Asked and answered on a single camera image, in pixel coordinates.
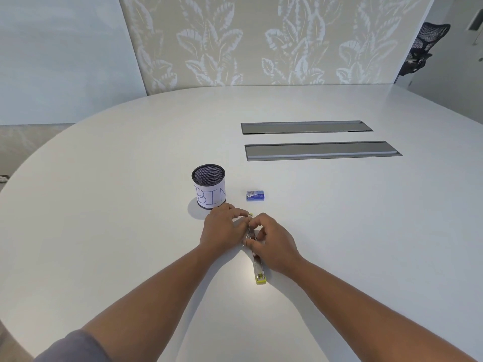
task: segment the blue box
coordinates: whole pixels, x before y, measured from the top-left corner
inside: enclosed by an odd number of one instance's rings
[[[265,194],[263,191],[246,191],[246,200],[251,201],[263,201],[265,200]]]

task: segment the person's left hand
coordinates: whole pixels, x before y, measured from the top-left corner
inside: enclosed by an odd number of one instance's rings
[[[235,226],[233,219],[245,217]],[[230,203],[215,207],[205,218],[202,237],[199,244],[208,247],[218,257],[241,243],[245,237],[250,219],[248,211],[236,208]]]

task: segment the white table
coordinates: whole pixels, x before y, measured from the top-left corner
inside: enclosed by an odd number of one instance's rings
[[[243,136],[241,122],[374,132]],[[402,157],[247,162],[244,144],[387,140]],[[483,359],[483,125],[388,85],[180,90],[108,109],[35,152],[0,195],[0,319],[33,355],[196,246],[191,171],[269,213],[300,252]],[[245,202],[246,190],[266,200]],[[356,360],[280,274],[239,249],[195,293],[166,361]]]

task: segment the person's right arm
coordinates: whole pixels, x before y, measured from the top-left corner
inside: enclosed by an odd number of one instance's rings
[[[421,325],[305,260],[290,233],[262,213],[249,226],[263,226],[244,245],[270,269],[293,279],[337,329],[362,362],[476,362]]]

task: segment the gray metal panel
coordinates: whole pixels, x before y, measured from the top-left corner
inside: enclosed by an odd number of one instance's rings
[[[247,161],[402,156],[386,141],[245,145]]]
[[[372,132],[362,121],[242,123],[243,134]]]

